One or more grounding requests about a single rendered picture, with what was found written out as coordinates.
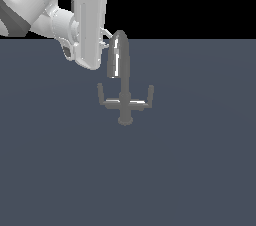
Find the grey faucet body with spout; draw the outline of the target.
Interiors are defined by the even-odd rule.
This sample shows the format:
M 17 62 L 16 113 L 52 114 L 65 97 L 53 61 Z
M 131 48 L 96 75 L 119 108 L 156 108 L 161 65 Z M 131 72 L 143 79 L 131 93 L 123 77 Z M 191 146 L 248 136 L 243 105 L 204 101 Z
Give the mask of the grey faucet body with spout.
M 129 41 L 123 30 L 116 31 L 109 40 L 107 76 L 121 79 L 121 91 L 116 103 L 120 110 L 118 123 L 127 126 L 133 122 L 129 107 L 131 93 L 129 92 L 130 56 Z

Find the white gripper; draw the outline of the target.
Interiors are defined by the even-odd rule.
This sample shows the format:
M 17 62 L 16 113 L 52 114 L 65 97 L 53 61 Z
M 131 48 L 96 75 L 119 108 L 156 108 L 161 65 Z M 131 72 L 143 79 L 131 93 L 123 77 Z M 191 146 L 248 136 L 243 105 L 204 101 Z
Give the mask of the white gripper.
M 74 44 L 72 52 L 75 62 L 89 70 L 97 70 L 101 64 L 102 50 L 109 48 L 103 37 L 111 39 L 104 29 L 107 0 L 74 0 L 74 17 L 77 26 L 73 26 Z

